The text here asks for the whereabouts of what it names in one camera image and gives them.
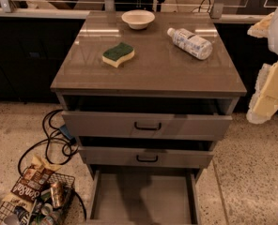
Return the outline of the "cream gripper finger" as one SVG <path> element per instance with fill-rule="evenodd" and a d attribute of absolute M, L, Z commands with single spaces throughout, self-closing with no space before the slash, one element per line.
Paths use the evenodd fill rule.
<path fill-rule="evenodd" d="M 252 124 L 263 124 L 277 111 L 278 61 L 273 65 L 264 64 L 259 70 L 246 118 Z"/>
<path fill-rule="evenodd" d="M 268 36 L 270 22 L 273 15 L 274 13 L 272 12 L 271 14 L 264 17 L 261 21 L 252 25 L 248 29 L 247 34 L 255 38 L 266 38 Z"/>

